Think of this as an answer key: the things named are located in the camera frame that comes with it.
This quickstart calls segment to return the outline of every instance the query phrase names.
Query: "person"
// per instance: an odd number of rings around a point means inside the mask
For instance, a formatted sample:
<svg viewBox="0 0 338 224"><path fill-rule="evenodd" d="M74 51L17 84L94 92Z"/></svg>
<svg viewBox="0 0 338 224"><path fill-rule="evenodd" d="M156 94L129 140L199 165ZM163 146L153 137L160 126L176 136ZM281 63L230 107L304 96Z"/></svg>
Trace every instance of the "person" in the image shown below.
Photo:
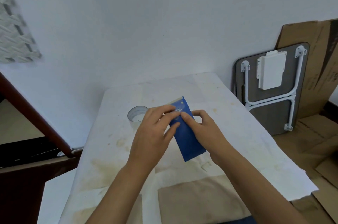
<svg viewBox="0 0 338 224"><path fill-rule="evenodd" d="M87 224L126 223L130 211L152 169L162 158L179 123L167 126L181 115L197 140L220 166L257 223L306 224L303 216L236 151L204 110L192 111L202 123L172 105L150 108L144 115L133 140L127 163L116 175Z"/></svg>

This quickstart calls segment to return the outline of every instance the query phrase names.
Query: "blue plastic case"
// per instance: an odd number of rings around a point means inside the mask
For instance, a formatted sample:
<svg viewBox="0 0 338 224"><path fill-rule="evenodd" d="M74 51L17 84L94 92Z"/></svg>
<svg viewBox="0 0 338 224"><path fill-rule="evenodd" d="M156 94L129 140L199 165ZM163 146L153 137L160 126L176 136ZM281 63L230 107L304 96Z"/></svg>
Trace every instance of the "blue plastic case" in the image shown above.
<svg viewBox="0 0 338 224"><path fill-rule="evenodd" d="M193 117L184 97L179 98L170 104L176 107L175 111L186 112ZM180 123L180 126L176 130L175 139L182 153L184 162L206 152L205 148L196 139L192 129L184 122L181 116L173 119L169 125L172 126L177 122Z"/></svg>

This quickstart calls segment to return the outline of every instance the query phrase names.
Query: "wooden frame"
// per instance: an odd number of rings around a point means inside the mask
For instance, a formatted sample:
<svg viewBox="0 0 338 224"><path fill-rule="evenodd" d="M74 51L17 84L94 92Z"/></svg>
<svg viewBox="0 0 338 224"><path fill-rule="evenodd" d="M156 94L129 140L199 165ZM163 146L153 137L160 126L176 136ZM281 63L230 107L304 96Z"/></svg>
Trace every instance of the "wooden frame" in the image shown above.
<svg viewBox="0 0 338 224"><path fill-rule="evenodd" d="M0 93L65 155L74 157L72 149L66 141L41 117L2 73L0 73Z"/></svg>

